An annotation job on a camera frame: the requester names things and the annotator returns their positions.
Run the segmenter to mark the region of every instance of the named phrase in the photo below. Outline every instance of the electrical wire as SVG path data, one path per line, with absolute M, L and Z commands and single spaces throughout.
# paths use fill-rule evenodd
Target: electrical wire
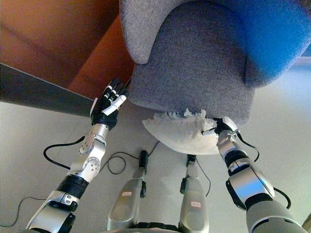
M 22 202 L 23 202 L 25 199 L 27 199 L 27 198 L 31 198 L 31 199 L 34 199 L 34 200 L 46 200 L 46 198 L 44 198 L 44 199 L 41 199 L 41 198 L 33 198 L 33 197 L 25 197 L 25 198 L 23 198 L 23 199 L 19 202 L 19 204 L 18 204 L 17 214 L 16 214 L 15 221 L 14 221 L 11 225 L 0 225 L 1 227 L 7 227 L 7 228 L 9 228 L 9 227 L 13 227 L 13 226 L 16 224 L 16 222 L 17 222 L 17 220 L 18 220 L 18 216 L 19 216 L 20 206 L 21 206 Z
M 46 151 L 47 151 L 48 149 L 50 149 L 50 148 L 53 148 L 53 147 L 62 147 L 62 146 L 71 146 L 71 145 L 75 145 L 75 144 L 78 144 L 79 142 L 82 142 L 83 140 L 84 140 L 84 136 L 81 137 L 79 140 L 73 142 L 73 143 L 55 144 L 55 145 L 48 146 L 48 147 L 46 147 L 45 150 L 43 151 L 43 155 L 44 155 L 44 157 L 45 157 L 48 161 L 50 161 L 51 163 L 53 163 L 53 164 L 55 164 L 55 165 L 58 165 L 58 166 L 61 166 L 61 167 L 64 167 L 64 168 L 66 168 L 66 169 L 70 169 L 70 167 L 65 166 L 65 165 L 63 165 L 63 164 L 60 164 L 60 163 L 58 163 L 58 162 L 56 162 L 56 161 L 50 159 L 50 158 L 47 156 Z M 157 141 L 157 143 L 154 145 L 154 147 L 153 147 L 153 149 L 151 150 L 151 152 L 149 153 L 148 157 L 154 152 L 154 150 L 156 149 L 156 147 L 157 147 L 157 145 L 159 144 L 159 142 L 160 142 L 160 141 Z M 132 157 L 132 158 L 134 158 L 134 159 L 139 159 L 139 158 L 137 158 L 137 157 L 135 157 L 135 156 L 133 156 L 133 155 L 131 155 L 131 154 L 129 154 L 129 153 L 119 151 L 119 152 L 113 153 L 113 154 L 109 157 L 109 159 L 106 161 L 106 163 L 105 163 L 104 166 L 101 168 L 101 170 L 107 165 L 109 171 L 110 171 L 112 174 L 114 174 L 114 175 L 119 175 L 119 174 L 121 174 L 121 173 L 125 170 L 125 168 L 126 168 L 126 160 L 125 160 L 123 157 L 121 157 L 121 156 L 115 156 L 116 154 L 119 154 L 119 153 L 128 155 L 128 156 L 130 156 L 130 157 Z M 114 158 L 120 158 L 120 159 L 122 159 L 122 160 L 124 161 L 124 166 L 123 166 L 123 168 L 121 169 L 120 172 L 113 172 L 113 171 L 111 170 L 111 168 L 109 167 L 109 161 L 110 161 L 111 159 L 114 159 Z M 19 202 L 18 209 L 17 209 L 17 216 L 16 216 L 16 219 L 15 219 L 14 223 L 11 224 L 11 225 L 7 225 L 7 226 L 6 226 L 6 225 L 0 225 L 1 227 L 7 227 L 7 228 L 9 228 L 9 227 L 13 227 L 13 226 L 16 224 L 16 222 L 17 222 L 17 220 L 18 220 L 18 216 L 19 216 L 20 206 L 21 206 L 22 202 L 23 202 L 25 199 L 27 199 L 27 198 L 31 198 L 31 199 L 34 199 L 34 200 L 46 200 L 46 199 L 40 199 L 40 198 L 34 198 L 34 197 L 25 197 L 25 198 L 23 198 L 23 199 Z
M 251 145 L 251 144 L 245 142 L 245 141 L 243 140 L 243 138 L 242 138 L 242 135 L 241 135 L 240 133 L 237 133 L 237 135 L 238 135 L 238 138 L 241 140 L 241 142 L 243 142 L 244 144 L 248 145 L 249 147 L 251 147 L 251 148 L 253 148 L 253 149 L 255 149 L 255 150 L 257 151 L 257 157 L 256 157 L 256 159 L 254 160 L 254 162 L 256 162 L 256 161 L 259 159 L 260 150 L 259 150 L 257 147 L 255 147 L 255 146 L 253 146 L 253 145 Z
M 82 142 L 84 140 L 84 136 L 81 137 L 79 140 L 75 141 L 75 142 L 72 142 L 72 143 L 64 143 L 64 144 L 55 144 L 55 145 L 51 145 L 51 146 L 48 146 L 44 149 L 43 151 L 43 156 L 48 160 L 50 161 L 51 163 L 55 164 L 55 165 L 58 165 L 58 166 L 61 166 L 63 168 L 66 168 L 68 170 L 70 170 L 70 167 L 69 166 L 66 166 L 66 165 L 63 165 L 61 163 L 58 163 L 52 159 L 50 159 L 48 156 L 47 156 L 47 151 L 53 147 L 66 147 L 66 146 L 72 146 L 72 145 L 75 145 L 75 144 L 78 144 L 79 142 Z
M 154 147 L 152 148 L 151 152 L 148 154 L 148 157 L 155 151 L 155 149 L 156 149 L 157 145 L 159 144 L 159 142 L 160 142 L 160 141 L 157 141 L 157 143 L 154 145 Z M 126 152 L 123 152 L 123 151 L 115 152 L 115 153 L 113 153 L 113 154 L 109 157 L 109 159 L 104 163 L 104 165 L 103 165 L 103 167 L 101 168 L 100 172 L 104 169 L 104 167 L 105 167 L 106 165 L 107 165 L 108 170 L 110 171 L 110 173 L 113 174 L 113 175 L 119 175 L 119 174 L 121 174 L 122 172 L 124 172 L 124 170 L 125 170 L 125 168 L 126 168 L 126 160 L 125 160 L 123 157 L 121 157 L 121 156 L 115 156 L 116 154 L 125 154 L 125 155 L 130 156 L 130 157 L 133 158 L 133 159 L 139 160 L 139 158 L 137 158 L 137 157 L 135 157 L 135 156 L 133 156 L 133 155 L 131 155 L 131 154 L 129 154 L 129 153 L 126 153 Z M 124 162 L 124 165 L 123 165 L 122 169 L 121 169 L 119 172 L 114 172 L 114 171 L 112 171 L 111 168 L 110 168 L 110 166 L 109 166 L 109 162 L 110 162 L 112 159 L 115 159 L 115 158 L 120 158 L 120 159 L 122 159 L 123 162 Z
M 206 173 L 204 172 L 204 170 L 202 169 L 202 167 L 201 167 L 201 165 L 200 165 L 200 163 L 199 163 L 198 159 L 197 159 L 197 158 L 195 158 L 195 160 L 196 160 L 196 162 L 198 163 L 198 165 L 199 165 L 200 169 L 202 170 L 203 174 L 205 175 L 205 177 L 206 177 L 206 179 L 208 180 L 208 183 L 209 183 L 209 185 L 208 185 L 208 191 L 207 191 L 207 193 L 206 193 L 206 195 L 205 195 L 205 197 L 207 197 L 207 196 L 208 196 L 208 194 L 209 194 L 209 192 L 210 192 L 210 185 L 211 185 L 211 181 L 210 181 L 209 177 L 207 176 L 207 174 L 206 174 Z
M 286 209 L 290 209 L 291 208 L 291 206 L 292 206 L 292 202 L 291 202 L 291 199 L 286 195 L 286 193 L 284 193 L 283 191 L 281 191 L 281 190 L 279 190 L 279 189 L 277 189 L 277 188 L 275 188 L 275 187 L 273 187 L 273 189 L 275 190 L 275 191 L 277 191 L 279 194 L 281 194 L 283 197 L 285 197 L 285 199 L 286 199 L 286 201 L 287 201 L 287 206 L 286 206 Z

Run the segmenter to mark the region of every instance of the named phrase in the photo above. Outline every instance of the robotic hand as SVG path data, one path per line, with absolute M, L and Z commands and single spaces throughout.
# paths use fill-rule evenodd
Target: robotic hand
M 78 207 L 88 184 L 98 175 L 106 149 L 106 135 L 117 124 L 119 107 L 127 91 L 118 80 L 112 81 L 96 98 L 90 111 L 91 130 L 79 149 L 79 156 L 55 191 L 52 191 L 26 229 L 35 232 L 68 233 L 75 220 L 72 212 Z
M 241 139 L 234 122 L 224 117 L 216 119 L 217 147 L 227 168 L 226 187 L 235 205 L 246 210 L 250 233 L 306 233 L 289 210 L 274 200 L 274 188 L 255 163 L 235 140 Z

